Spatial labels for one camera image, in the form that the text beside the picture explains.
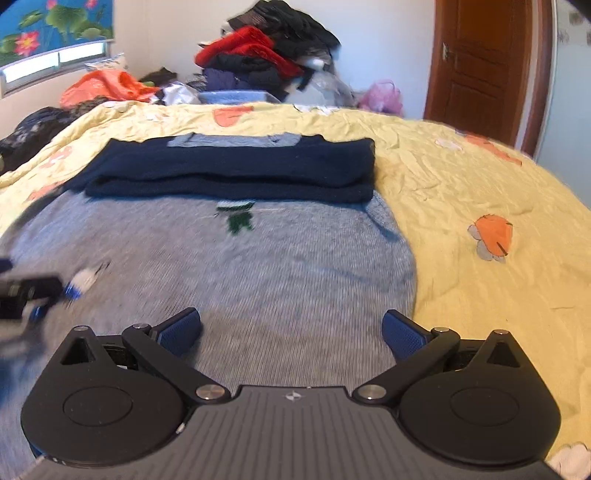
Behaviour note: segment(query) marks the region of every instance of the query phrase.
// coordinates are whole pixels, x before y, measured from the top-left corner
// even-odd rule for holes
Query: navy blue sweater
[[[199,194],[223,199],[368,202],[374,142],[302,137],[293,147],[168,147],[171,137],[110,140],[64,188],[91,197]]]

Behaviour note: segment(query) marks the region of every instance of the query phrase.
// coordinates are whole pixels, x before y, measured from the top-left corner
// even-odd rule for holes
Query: yellow bedsheet
[[[216,108],[97,107],[29,163],[0,177],[0,188],[6,187],[0,232],[33,199],[80,171],[110,138],[142,141],[192,131],[371,137],[377,188],[417,260],[414,320],[429,329],[451,327],[464,338],[510,330],[560,406],[555,449],[577,441],[591,445],[591,212],[567,187],[523,155],[504,150],[519,165],[442,125],[264,103],[236,118],[222,115],[218,123]],[[504,262],[483,260],[468,232],[486,215],[495,216],[476,223],[476,236],[482,234],[489,254]]]

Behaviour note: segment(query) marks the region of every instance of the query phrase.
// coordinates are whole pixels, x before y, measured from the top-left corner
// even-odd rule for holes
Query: orange plastic bag
[[[69,87],[61,96],[62,108],[102,95],[110,100],[139,100],[147,102],[159,88],[146,87],[123,70],[97,70],[89,72]]]

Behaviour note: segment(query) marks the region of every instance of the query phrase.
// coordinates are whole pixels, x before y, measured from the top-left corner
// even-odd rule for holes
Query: clear plastic bag
[[[295,105],[353,106],[353,94],[349,86],[329,72],[315,72],[303,91],[297,89],[300,80],[289,87],[285,103]]]

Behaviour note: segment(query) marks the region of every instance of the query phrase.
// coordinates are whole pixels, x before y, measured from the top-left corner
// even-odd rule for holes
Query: pink lotus flower
[[[39,32],[21,33],[15,43],[17,46],[14,49],[14,53],[28,57],[41,45],[39,43]]]

